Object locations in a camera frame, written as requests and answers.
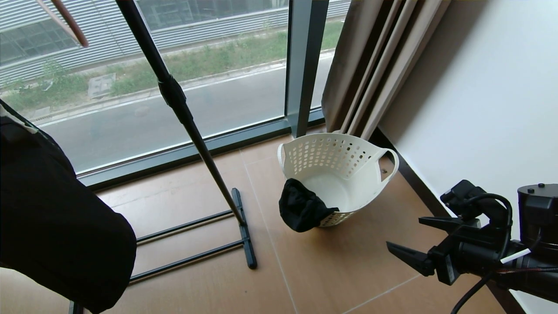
corrugated metal siding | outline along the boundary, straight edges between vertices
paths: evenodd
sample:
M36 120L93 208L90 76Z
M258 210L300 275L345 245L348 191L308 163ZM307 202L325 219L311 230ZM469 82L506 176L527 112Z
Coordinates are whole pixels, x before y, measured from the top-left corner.
M45 3L56 12L50 1ZM14 79L30 80L42 75L42 64L54 59L65 69L90 66L141 52L132 32L114 0L66 0L68 11L76 19L89 40L89 47L77 47L49 56L23 60L0 67L0 84ZM328 17L346 14L350 2L330 1ZM48 15L32 0L1 0L0 31L48 19ZM232 16L218 20L184 25L153 32L159 49L188 45L263 30L266 27L286 26L288 9L274 9Z

asphalt road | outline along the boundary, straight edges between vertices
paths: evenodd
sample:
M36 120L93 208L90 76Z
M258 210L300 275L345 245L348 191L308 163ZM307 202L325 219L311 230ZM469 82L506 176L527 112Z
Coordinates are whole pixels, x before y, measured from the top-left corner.
M332 58L318 66L312 106L319 106ZM282 116L285 68L185 91L202 136ZM40 126L62 147L77 172L189 141L162 97Z

building facade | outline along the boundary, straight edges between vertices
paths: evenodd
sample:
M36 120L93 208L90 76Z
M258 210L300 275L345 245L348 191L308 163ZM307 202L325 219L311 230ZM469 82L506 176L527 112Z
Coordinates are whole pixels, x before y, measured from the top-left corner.
M45 4L56 14L50 1ZM114 0L65 0L89 41L80 47L37 2L0 0L0 86L42 75L45 60L65 69L141 52ZM159 49L286 27L288 0L137 0ZM330 0L328 17L344 15L350 2Z

black baseboard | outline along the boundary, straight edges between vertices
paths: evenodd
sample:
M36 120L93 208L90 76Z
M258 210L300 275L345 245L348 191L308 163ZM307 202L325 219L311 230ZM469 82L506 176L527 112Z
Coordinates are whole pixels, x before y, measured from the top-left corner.
M403 175L405 180L407 180L411 188L415 190L420 199L434 216L450 216L444 206L442 206L442 204L438 201L437 196L435 196L432 191L428 189L424 182L413 171L413 169L411 169L409 164L407 164L407 161L405 161L405 159L379 128L376 128L374 133L372 133L370 142L382 148L393 149L397 153L397 156L399 157L399 172ZM497 287L494 282L489 282L487 286L507 314L526 314L509 290Z

garment rack pole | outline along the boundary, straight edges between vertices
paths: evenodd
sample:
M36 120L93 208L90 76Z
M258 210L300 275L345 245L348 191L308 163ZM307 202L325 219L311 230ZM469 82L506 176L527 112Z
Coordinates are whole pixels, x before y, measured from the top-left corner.
M120 9L128 27L132 31L138 45L140 46L143 54L145 55L147 62L153 69L158 81L159 90L161 91L161 95L165 100L166 104L172 108L176 117L179 119L180 123L184 125L184 128L188 132L192 142L198 149L198 152L204 161L205 165L208 167L211 176L215 180L219 190L223 194L228 206L230 207L229 211L224 211L221 213L216 213L214 215L204 217L195 221L183 223L182 225L178 225L169 229L165 229L162 231L155 232L150 235L146 235L136 239L138 245L141 243L147 242L148 240L155 239L162 235L171 234L174 232L178 232L184 229L197 227L204 223L212 222L219 220L229 214L233 214L234 217L238 221L238 225L240 228L240 236L242 239L231 242L229 244L220 246L215 249L211 249L209 251L196 254L194 256L176 261L174 263L170 263L155 269L148 270L146 272L137 274L130 278L130 284L134 284L141 280L149 279L153 275L160 274L163 272L167 272L175 267L192 263L197 260L206 259L211 256L215 256L218 253L223 251L227 251L234 248L244 247L244 253L246 255L246 261L248 267L250 269L256 269L257 261L256 255L254 253L254 248L252 246L252 241L250 239L250 233L248 232L248 224L246 222L246 216L244 214L244 209L242 207L242 201L240 199L240 192L233 188L232 192L229 193L227 186L225 185L223 178L221 177L213 158L211 157L211 153L209 152L205 142L194 123L194 118L190 112L186 104L186 96L184 95L184 91L180 84L174 79L169 71L165 63L163 62L163 58L161 54L157 50L157 47L145 25L143 18L140 14L139 9L136 6L135 1L125 1L125 0L116 0L118 8ZM79 304L74 302L70 302L70 314L83 314L83 307Z

